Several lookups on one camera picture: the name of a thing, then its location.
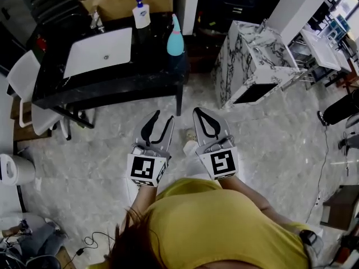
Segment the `black table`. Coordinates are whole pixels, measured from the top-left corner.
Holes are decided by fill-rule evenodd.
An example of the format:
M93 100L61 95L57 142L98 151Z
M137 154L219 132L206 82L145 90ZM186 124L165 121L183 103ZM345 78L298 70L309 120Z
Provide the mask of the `black table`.
M177 57L166 51L171 23L170 15L166 13L157 16L157 20L151 17L152 38L146 44L132 44L129 63L70 78L63 78L63 73L71 45L94 33L60 34L49 43L41 62L33 103L88 128L94 126L79 118L79 110L158 96L175 95L176 114L181 115L183 84L188 79L189 63L186 51ZM108 24L105 28L108 31L128 26L123 22L119 24Z

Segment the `dark hair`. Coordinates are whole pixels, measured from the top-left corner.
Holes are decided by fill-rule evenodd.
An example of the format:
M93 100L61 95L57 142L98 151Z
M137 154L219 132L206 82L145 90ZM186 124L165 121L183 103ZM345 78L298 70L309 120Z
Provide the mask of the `dark hair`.
M110 269L165 268L161 258L158 260L152 249L150 234L156 238L157 235L149 228L151 213L140 216L130 209L122 232L119 225L116 226L115 242L108 256Z

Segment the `white chair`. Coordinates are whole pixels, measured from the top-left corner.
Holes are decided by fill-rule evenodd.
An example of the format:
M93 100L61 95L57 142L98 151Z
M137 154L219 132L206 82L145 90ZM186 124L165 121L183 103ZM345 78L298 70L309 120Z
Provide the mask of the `white chair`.
M11 85L15 93L21 98L19 125L24 128L32 124L34 132L40 136L49 128L52 129L53 126L60 121L63 135L66 140L70 140L71 135L67 132L63 116L53 110L44 110L32 104L31 122L24 123L24 103L31 101L39 70L40 63L36 59L33 51L30 50L16 62L7 76L8 83Z

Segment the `tile floor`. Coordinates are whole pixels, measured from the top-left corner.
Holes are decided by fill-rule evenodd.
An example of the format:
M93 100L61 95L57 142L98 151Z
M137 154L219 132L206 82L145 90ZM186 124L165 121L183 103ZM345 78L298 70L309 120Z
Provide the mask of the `tile floor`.
M183 93L182 116L175 117L175 131L170 152L173 156L161 180L165 186L186 176L188 165L182 151L185 129L193 127L196 106L215 110L227 118L240 153L241 176L263 194L274 208L289 218L305 222L314 204L320 171L326 152L324 127L316 117L345 94L335 86L322 85L306 91L298 83L286 92L280 90L256 106L218 110L209 75L191 75ZM72 140L61 131L52 138L23 142L23 154L36 166L36 180L22 186L29 212L49 216L67 232L69 254L84 246L83 239L94 231L113 236L115 224L121 223L134 197L134 188L125 177L126 155L131 149L132 130L142 117L160 109L154 130L159 137L166 120L174 114L175 98L165 97L116 104L89 111L94 129L82 129L71 123ZM329 153L319 184L321 201L340 184L358 184L359 151L351 150L349 176L343 154L337 149L345 122L328 128ZM322 206L314 207L309 223L318 225ZM324 228L326 254L341 231ZM78 269L100 262L108 251L108 241L95 236L99 249L86 250L76 257Z

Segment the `power cord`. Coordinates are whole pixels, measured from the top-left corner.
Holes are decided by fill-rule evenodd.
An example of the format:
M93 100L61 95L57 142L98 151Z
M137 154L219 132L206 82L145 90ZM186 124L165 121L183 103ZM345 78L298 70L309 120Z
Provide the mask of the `power cord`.
M106 233L103 233L103 232L99 232L99 231L95 231L92 233L91 237L89 236L86 236L85 239L84 239L84 242L85 244L87 245L86 247L82 247L80 248L79 250L76 251L76 254L72 257L72 259L63 267L63 269L65 269L67 267L67 265L69 265L74 259L76 256L80 256L83 254L84 250L85 249L97 249L99 248L99 244L96 242L95 238L94 238L94 234L102 234L102 235L105 235L108 237L108 247L110 247L110 239L114 241L114 239L106 234Z
M329 152L328 136L326 135L327 130L328 130L328 127L325 127L324 134L325 134L325 143L326 143L326 153L325 153L323 165L321 166L321 169L320 169L320 176L319 176L318 185L317 185L317 187L318 187L318 194L317 194L317 196L316 196L316 198L315 198L315 202L314 202L312 208L310 209L308 218L307 218L307 220L305 221L305 223L308 223L308 220L309 220L309 218L310 218L310 215L312 214L313 208L314 208L316 205L318 205L317 199L319 199L319 198L318 198L318 195L319 195L319 193L320 193L319 184L320 184L321 176L322 176L322 174L323 174L323 167L324 167L324 165L325 165L325 163L326 163L326 157L327 157L328 152Z

